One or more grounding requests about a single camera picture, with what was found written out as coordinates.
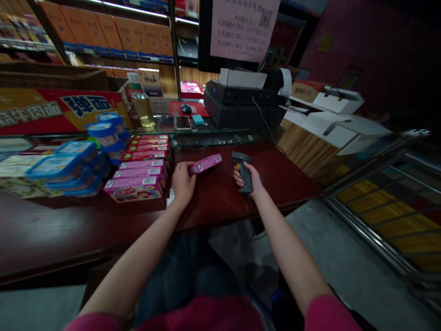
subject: computer monitor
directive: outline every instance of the computer monitor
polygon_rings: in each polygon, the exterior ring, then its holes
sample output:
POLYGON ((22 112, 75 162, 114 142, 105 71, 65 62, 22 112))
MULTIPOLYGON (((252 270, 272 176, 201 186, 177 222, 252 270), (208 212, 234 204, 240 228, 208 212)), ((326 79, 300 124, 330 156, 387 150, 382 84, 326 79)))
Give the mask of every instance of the computer monitor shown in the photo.
POLYGON ((259 69, 259 63, 231 60, 210 55, 212 17, 213 0, 201 1, 199 5, 198 69, 200 71, 218 74, 221 72, 221 68, 243 68, 250 71, 257 71, 259 69))

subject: stack of blue containers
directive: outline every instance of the stack of blue containers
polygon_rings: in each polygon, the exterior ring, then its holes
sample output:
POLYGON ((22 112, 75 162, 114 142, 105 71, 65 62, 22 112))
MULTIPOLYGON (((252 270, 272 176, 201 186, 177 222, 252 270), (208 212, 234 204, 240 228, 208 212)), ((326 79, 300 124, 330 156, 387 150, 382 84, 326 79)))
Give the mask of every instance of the stack of blue containers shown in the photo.
POLYGON ((46 180, 45 185, 64 195, 87 197, 99 193, 110 174, 110 164, 95 142, 71 141, 42 159, 26 172, 30 179, 46 180))
POLYGON ((125 129, 124 120, 114 113, 103 113, 98 116, 99 122, 87 126, 87 132, 101 145, 110 162, 120 165, 121 156, 130 143, 130 133, 125 129))

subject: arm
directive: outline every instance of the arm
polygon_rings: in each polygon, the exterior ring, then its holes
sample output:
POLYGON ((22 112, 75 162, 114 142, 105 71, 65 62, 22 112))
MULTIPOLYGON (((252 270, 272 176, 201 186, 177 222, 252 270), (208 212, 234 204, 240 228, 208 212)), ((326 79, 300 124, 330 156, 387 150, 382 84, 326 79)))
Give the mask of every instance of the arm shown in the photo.
MULTIPOLYGON (((244 165, 251 172, 254 188, 251 196, 259 210, 271 249, 300 311, 306 316, 314 298, 321 294, 334 294, 314 259, 263 187, 257 170, 248 163, 244 165)), ((239 186, 243 186, 237 170, 234 171, 234 179, 239 186)))
POLYGON ((181 162, 173 174, 175 200, 151 227, 116 262, 79 316, 109 313, 126 318, 159 262, 182 212, 190 202, 196 175, 188 175, 193 162, 181 162))

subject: stack of pink boxes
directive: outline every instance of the stack of pink boxes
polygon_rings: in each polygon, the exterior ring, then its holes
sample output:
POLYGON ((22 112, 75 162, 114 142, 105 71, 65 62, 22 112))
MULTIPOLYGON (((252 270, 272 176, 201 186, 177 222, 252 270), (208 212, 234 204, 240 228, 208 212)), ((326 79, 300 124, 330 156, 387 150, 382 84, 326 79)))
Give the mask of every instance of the stack of pink boxes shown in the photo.
POLYGON ((104 191, 117 202, 162 198, 171 163, 168 142, 168 135, 132 137, 104 191))

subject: concrete floor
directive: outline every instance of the concrete floor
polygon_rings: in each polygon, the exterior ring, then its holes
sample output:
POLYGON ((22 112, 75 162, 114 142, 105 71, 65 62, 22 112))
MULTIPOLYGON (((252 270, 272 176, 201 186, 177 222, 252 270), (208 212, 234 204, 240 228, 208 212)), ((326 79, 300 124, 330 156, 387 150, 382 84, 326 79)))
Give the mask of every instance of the concrete floor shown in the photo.
MULTIPOLYGON (((439 330, 441 321, 409 294, 389 266, 343 221, 313 200, 287 216, 343 301, 378 330, 439 330)), ((277 263, 268 239, 250 240, 240 222, 212 231, 210 243, 261 299, 270 305, 277 263)), ((71 321, 85 286, 0 292, 0 330, 58 331, 71 321)))

